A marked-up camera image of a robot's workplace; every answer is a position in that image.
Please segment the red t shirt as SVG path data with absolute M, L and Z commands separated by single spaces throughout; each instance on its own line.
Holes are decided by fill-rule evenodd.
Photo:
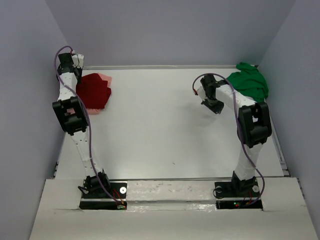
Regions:
M 76 94 L 87 110 L 103 110 L 112 94 L 112 77 L 102 73 L 90 73 L 81 77 Z

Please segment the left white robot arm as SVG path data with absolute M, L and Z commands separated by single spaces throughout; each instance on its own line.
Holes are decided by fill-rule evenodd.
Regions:
M 76 93 L 76 86 L 82 77 L 83 58 L 72 52 L 58 52 L 55 55 L 54 68 L 59 81 L 59 95 L 52 103 L 52 108 L 62 130 L 75 144 L 84 167 L 85 179 L 78 189 L 88 198 L 112 199 L 110 180 L 99 161 L 94 158 L 88 112 Z

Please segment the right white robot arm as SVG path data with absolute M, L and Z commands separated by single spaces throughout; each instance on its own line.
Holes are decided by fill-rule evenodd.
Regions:
M 256 102 L 241 94 L 227 80 L 216 77 L 215 73 L 205 74 L 196 92 L 202 105 L 213 113 L 220 114 L 224 107 L 234 111 L 240 153 L 231 180 L 216 182 L 213 193 L 217 199 L 258 197 L 257 161 L 272 134 L 269 107 L 265 102 Z

